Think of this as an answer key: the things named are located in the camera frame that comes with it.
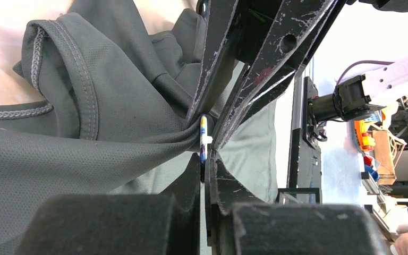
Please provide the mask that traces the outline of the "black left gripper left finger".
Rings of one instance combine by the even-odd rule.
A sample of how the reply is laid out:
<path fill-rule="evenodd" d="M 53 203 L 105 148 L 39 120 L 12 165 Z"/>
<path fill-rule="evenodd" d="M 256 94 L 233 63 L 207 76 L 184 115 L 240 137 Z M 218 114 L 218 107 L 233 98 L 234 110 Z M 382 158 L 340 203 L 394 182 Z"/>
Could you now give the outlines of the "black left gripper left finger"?
<path fill-rule="evenodd" d="M 18 254 L 199 254 L 198 154 L 159 194 L 57 195 L 37 210 Z"/>

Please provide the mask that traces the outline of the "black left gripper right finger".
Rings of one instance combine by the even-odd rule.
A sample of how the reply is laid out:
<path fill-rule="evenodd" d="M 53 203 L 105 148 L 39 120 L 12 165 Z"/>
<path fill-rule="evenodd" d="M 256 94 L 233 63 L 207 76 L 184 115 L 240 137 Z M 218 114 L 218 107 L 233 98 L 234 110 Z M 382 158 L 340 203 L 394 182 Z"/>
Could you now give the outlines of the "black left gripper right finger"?
<path fill-rule="evenodd" d="M 205 163 L 207 244 L 213 254 L 386 254 L 379 228 L 355 205 L 266 203 L 213 151 Z"/>

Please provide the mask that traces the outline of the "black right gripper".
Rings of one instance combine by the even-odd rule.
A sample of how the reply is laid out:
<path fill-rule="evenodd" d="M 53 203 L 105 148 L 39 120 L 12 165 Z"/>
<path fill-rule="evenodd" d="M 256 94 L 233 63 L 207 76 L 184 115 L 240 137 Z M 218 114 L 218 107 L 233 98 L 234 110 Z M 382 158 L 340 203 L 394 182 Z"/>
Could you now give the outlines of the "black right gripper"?
<path fill-rule="evenodd" d="M 212 134 L 213 150 L 221 149 L 253 114 L 253 106 L 263 108 L 282 94 L 275 91 L 276 86 L 294 78 L 310 60 L 345 3 L 198 1 L 197 13 L 207 26 L 199 82 L 186 122 L 194 123 L 211 112 L 232 77 L 235 56 L 248 63 Z"/>

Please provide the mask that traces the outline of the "blue round brooch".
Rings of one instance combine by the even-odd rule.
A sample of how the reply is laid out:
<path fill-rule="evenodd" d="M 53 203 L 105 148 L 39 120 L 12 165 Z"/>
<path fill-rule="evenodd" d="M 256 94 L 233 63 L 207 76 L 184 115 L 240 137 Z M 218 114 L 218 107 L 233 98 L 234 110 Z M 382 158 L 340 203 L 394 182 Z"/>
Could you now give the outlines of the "blue round brooch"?
<path fill-rule="evenodd" d="M 209 122 L 206 115 L 200 118 L 200 161 L 204 165 L 208 156 L 208 146 L 213 142 L 209 135 Z"/>

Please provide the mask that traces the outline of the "dark grey t-shirt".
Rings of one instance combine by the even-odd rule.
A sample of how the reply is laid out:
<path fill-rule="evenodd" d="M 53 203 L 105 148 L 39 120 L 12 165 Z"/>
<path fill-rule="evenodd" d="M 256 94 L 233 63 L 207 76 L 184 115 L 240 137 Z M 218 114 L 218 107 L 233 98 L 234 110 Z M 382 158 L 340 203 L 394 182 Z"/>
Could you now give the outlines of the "dark grey t-shirt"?
<path fill-rule="evenodd" d="M 0 254 L 54 196 L 159 194 L 198 154 L 183 1 L 0 1 Z"/>

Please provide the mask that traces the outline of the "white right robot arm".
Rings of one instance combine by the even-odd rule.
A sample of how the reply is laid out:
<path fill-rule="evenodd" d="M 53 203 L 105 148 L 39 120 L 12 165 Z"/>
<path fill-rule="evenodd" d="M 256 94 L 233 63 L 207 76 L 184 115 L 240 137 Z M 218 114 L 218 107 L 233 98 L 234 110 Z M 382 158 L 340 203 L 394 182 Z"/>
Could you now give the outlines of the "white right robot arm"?
<path fill-rule="evenodd" d="M 243 62 L 213 132 L 213 148 L 223 147 L 241 123 L 280 97 L 302 73 L 347 5 L 349 1 L 199 1 L 197 10 L 207 27 L 187 125 L 209 114 L 234 62 Z M 361 120 L 407 93 L 408 56 L 352 78 L 342 74 L 332 93 L 305 100 L 304 120 L 311 131 L 335 117 Z"/>

